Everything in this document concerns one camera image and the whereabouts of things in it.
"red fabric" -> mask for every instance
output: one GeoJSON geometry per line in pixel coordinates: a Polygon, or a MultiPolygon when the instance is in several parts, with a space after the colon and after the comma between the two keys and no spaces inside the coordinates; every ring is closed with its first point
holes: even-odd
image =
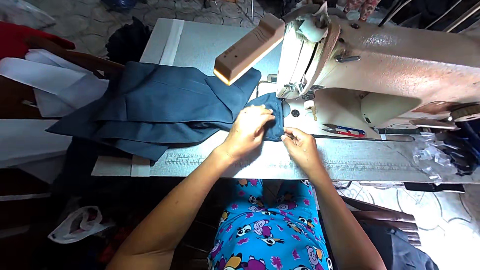
{"type": "Polygon", "coordinates": [[[0,22],[0,59],[5,57],[23,58],[29,49],[24,40],[29,36],[44,37],[57,43],[64,49],[75,49],[75,44],[55,35],[23,25],[0,22]]]}

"black fabric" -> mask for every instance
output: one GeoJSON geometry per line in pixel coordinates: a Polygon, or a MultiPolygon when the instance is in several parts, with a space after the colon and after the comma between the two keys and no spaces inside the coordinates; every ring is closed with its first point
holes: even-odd
{"type": "MultiPolygon", "coordinates": [[[[105,95],[64,116],[48,132],[73,135],[157,161],[176,144],[200,143],[218,130],[230,130],[260,80],[250,69],[231,86],[197,68],[128,62],[120,81],[105,95]]],[[[248,105],[265,104],[276,120],[265,139],[283,134],[281,101],[270,93],[248,105]]]]}
{"type": "Polygon", "coordinates": [[[402,230],[360,224],[388,270],[438,270],[430,256],[408,242],[408,236],[402,230]]]}
{"type": "Polygon", "coordinates": [[[132,24],[123,25],[108,38],[105,47],[110,61],[122,65],[140,61],[152,31],[136,17],[132,20],[132,24]]]}

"clear plastic bag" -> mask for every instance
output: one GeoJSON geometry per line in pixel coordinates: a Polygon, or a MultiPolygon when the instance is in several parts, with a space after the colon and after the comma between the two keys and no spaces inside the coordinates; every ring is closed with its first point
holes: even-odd
{"type": "Polygon", "coordinates": [[[451,157],[438,148],[455,149],[455,147],[437,140],[435,134],[430,132],[421,132],[420,136],[415,138],[415,143],[417,145],[413,150],[413,160],[430,179],[441,182],[442,179],[458,172],[455,165],[450,162],[451,157]]]}
{"type": "Polygon", "coordinates": [[[0,0],[0,21],[42,29],[55,24],[43,10],[23,0],[0,0]]]}

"white plastic bag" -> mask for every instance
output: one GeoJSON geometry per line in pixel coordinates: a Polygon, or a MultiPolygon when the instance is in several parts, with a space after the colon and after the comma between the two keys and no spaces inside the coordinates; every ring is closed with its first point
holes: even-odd
{"type": "Polygon", "coordinates": [[[85,206],[70,213],[68,217],[48,235],[48,238],[59,244],[69,244],[80,241],[85,237],[103,231],[114,225],[113,222],[100,224],[102,221],[102,213],[96,206],[85,206]],[[88,221],[90,214],[96,217],[88,221]]]}
{"type": "Polygon", "coordinates": [[[421,132],[415,137],[417,144],[413,150],[413,161],[434,182],[441,182],[450,175],[455,175],[458,170],[450,160],[451,157],[443,153],[438,146],[447,146],[443,141],[438,141],[434,133],[421,132]]]}
{"type": "Polygon", "coordinates": [[[55,24],[43,10],[23,0],[0,0],[0,21],[42,29],[55,24]]]}

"printed pants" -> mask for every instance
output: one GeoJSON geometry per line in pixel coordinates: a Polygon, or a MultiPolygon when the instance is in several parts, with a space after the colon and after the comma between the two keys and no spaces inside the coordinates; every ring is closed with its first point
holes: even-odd
{"type": "Polygon", "coordinates": [[[264,202],[261,179],[231,184],[210,269],[332,269],[308,180],[285,180],[272,207],[264,202]]]}

